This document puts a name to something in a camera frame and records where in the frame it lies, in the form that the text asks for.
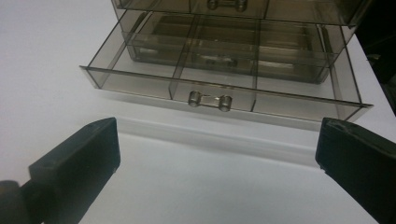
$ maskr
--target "plastic drawer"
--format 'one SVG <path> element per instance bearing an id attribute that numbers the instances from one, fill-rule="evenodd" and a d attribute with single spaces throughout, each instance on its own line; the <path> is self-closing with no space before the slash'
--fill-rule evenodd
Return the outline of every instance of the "plastic drawer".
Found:
<path id="1" fill-rule="evenodd" d="M 373 0 L 113 0 L 117 8 L 356 25 Z"/>
<path id="2" fill-rule="evenodd" d="M 83 68 L 108 91 L 222 111 L 354 119 L 370 105 L 359 96 L 344 37 L 341 26 L 126 10 Z"/>

